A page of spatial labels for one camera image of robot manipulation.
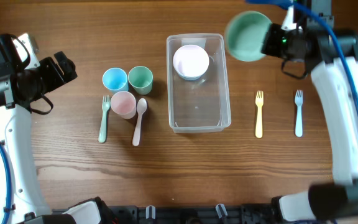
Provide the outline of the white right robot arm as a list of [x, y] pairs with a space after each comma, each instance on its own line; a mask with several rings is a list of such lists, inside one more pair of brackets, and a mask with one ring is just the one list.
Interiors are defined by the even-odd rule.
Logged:
[[326, 221], [358, 216], [358, 37], [352, 30], [283, 30], [270, 24], [262, 52], [305, 63], [323, 106], [331, 141], [333, 182], [276, 197], [278, 219]]

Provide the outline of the yellow plastic fork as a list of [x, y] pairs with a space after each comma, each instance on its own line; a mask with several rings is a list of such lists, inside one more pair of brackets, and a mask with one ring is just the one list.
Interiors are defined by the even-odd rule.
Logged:
[[256, 98], [255, 98], [255, 105], [257, 106], [255, 136], [257, 138], [262, 138], [263, 136], [262, 107], [264, 105], [264, 93], [261, 90], [257, 91]]

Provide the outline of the light blue plastic fork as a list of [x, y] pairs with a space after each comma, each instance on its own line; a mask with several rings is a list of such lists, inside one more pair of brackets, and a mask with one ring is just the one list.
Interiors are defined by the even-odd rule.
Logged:
[[296, 104], [295, 135], [300, 138], [303, 135], [303, 119], [302, 119], [303, 91], [302, 90], [296, 91], [295, 104]]

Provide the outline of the green plastic bowl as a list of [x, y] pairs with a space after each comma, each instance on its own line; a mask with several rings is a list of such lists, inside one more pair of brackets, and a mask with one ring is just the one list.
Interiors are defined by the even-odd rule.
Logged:
[[257, 11], [236, 15], [225, 29], [227, 51], [232, 57], [243, 62], [264, 58], [262, 46], [271, 24], [272, 21], [267, 16]]

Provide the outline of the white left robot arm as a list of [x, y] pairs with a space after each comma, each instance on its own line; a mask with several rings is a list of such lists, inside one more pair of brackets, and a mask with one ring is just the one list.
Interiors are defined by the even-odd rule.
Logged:
[[0, 223], [22, 223], [51, 214], [32, 153], [32, 102], [77, 78], [63, 52], [42, 60], [29, 34], [0, 34]]

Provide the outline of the blue plastic cup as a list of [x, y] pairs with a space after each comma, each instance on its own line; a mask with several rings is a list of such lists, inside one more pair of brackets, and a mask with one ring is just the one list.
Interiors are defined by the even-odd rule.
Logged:
[[103, 85], [112, 93], [129, 90], [127, 73], [121, 68], [110, 68], [103, 74]]

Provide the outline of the white plastic bowl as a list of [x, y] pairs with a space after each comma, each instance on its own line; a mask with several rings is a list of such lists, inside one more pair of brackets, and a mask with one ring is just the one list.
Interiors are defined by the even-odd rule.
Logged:
[[184, 45], [174, 53], [173, 67], [182, 75], [203, 75], [209, 67], [209, 56], [204, 48], [198, 45]]

